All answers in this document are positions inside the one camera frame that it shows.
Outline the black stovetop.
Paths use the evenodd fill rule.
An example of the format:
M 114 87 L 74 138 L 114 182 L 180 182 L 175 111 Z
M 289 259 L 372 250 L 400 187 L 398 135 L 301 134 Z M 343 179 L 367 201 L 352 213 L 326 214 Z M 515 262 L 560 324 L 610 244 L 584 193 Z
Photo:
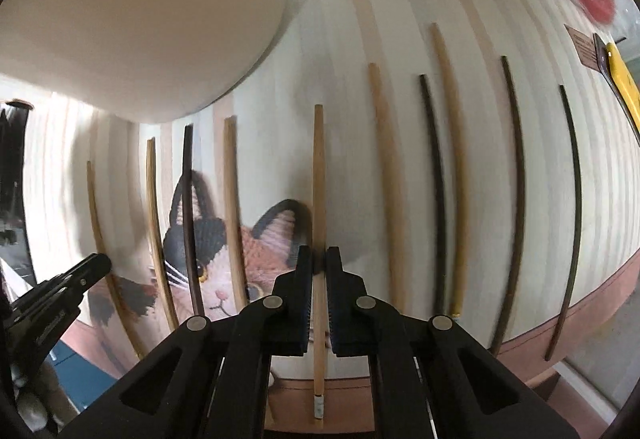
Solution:
M 26 125 L 32 106 L 1 103 L 1 259 L 29 286 L 36 284 L 23 197 Z

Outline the blue cabinet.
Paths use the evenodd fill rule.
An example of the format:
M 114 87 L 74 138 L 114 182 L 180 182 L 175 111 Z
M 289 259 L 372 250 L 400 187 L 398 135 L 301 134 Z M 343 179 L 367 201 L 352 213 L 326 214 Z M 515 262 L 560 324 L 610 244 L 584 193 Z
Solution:
M 63 341 L 52 348 L 49 362 L 58 375 L 60 385 L 79 412 L 85 411 L 116 383 L 113 376 L 95 367 Z

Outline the tan wooden chopstick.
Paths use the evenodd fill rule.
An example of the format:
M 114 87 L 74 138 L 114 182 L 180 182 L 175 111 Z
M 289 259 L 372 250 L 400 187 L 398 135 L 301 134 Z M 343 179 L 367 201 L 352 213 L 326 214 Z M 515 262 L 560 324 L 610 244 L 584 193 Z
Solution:
M 390 118 L 390 106 L 383 91 L 383 79 L 378 64 L 368 64 L 368 77 L 375 116 L 376 146 L 381 170 L 387 239 L 390 302 L 400 312 L 407 311 L 406 284 L 406 218 L 401 191 L 399 154 Z

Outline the long light wooden chopstick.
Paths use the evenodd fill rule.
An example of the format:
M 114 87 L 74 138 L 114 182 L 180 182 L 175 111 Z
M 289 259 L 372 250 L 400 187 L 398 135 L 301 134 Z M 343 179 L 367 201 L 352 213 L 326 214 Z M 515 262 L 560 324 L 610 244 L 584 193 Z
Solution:
M 437 23 L 430 26 L 438 61 L 442 90 L 447 112 L 451 146 L 452 180 L 454 180 L 454 262 L 452 263 L 449 314 L 460 319 L 464 307 L 466 277 L 468 276 L 469 197 L 466 193 L 468 170 L 465 162 L 464 122 L 460 103 L 460 89 L 445 37 Z

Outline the striped cat placemat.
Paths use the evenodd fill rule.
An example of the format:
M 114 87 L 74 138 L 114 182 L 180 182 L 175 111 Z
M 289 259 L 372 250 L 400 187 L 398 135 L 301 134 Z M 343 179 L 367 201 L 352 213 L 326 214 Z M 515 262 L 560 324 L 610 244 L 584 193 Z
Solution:
M 122 375 L 169 332 L 146 223 L 146 141 L 155 139 L 165 271 L 178 321 L 192 315 L 179 181 L 193 126 L 194 230 L 206 315 L 234 315 L 224 223 L 224 120 L 235 117 L 248 298 L 268 294 L 312 234 L 314 106 L 323 106 L 326 243 L 390 301 L 381 170 L 368 64 L 378 64 L 399 154 L 406 218 L 406 315 L 433 313 L 431 150 L 419 76 L 430 86 L 442 154 L 449 315 L 454 180 L 442 76 L 430 26 L 460 89 L 469 197 L 461 325 L 490 347 L 513 237 L 512 120 L 500 56 L 520 108 L 526 218 L 518 291 L 499 359 L 523 379 L 567 360 L 634 292 L 639 276 L 639 145 L 605 79 L 579 61 L 565 26 L 610 41 L 573 0 L 285 0 L 269 49 L 232 89 L 157 124 L 122 119 L 3 76 L 32 106 L 23 197 L 37 279 L 93 251 L 113 263 L 80 306 L 78 347 Z

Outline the dark thin chopstick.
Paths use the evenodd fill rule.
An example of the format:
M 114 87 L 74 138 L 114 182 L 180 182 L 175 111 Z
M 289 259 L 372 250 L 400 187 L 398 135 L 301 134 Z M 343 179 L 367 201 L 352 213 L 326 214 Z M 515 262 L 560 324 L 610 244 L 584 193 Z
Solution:
M 421 98 L 424 106 L 428 143 L 431 150 L 433 173 L 434 218 L 435 218 L 435 272 L 433 313 L 445 312 L 446 276 L 447 276 L 447 216 L 444 175 L 442 174 L 442 154 L 440 154 L 439 137 L 435 118 L 434 105 L 431 98 L 427 77 L 419 76 Z

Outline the dark brown chopstick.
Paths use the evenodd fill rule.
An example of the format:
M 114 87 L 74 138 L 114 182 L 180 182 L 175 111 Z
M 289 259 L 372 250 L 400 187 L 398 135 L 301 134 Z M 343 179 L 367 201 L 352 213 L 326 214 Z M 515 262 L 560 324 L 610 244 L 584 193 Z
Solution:
M 516 292 L 518 291 L 518 280 L 520 279 L 524 248 L 526 218 L 526 169 L 522 120 L 520 108 L 518 107 L 518 94 L 516 93 L 508 57 L 506 55 L 501 55 L 500 63 L 504 81 L 506 82 L 506 93 L 508 94 L 512 120 L 515 186 L 513 237 L 508 278 L 506 279 L 506 287 L 504 288 L 500 312 L 489 347 L 489 351 L 492 355 L 495 355 L 495 357 L 499 354 L 504 341 L 504 336 L 506 336 L 506 330 L 508 329 L 512 315 Z

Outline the brown label card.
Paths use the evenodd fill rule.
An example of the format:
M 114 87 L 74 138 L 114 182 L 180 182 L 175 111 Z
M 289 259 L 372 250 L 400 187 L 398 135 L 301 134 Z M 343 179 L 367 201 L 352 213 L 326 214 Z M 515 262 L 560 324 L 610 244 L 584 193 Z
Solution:
M 565 26 L 565 29 L 574 44 L 582 65 L 599 72 L 597 51 L 593 39 L 568 25 Z

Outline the yellow handled utensil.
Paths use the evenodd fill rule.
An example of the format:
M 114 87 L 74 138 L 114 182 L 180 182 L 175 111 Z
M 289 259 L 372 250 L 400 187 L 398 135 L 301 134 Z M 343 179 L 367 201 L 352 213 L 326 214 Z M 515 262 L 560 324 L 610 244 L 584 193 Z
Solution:
M 615 43 L 605 43 L 598 35 L 592 35 L 596 49 L 597 66 L 610 85 L 622 108 L 634 137 L 639 140 L 639 90 Z

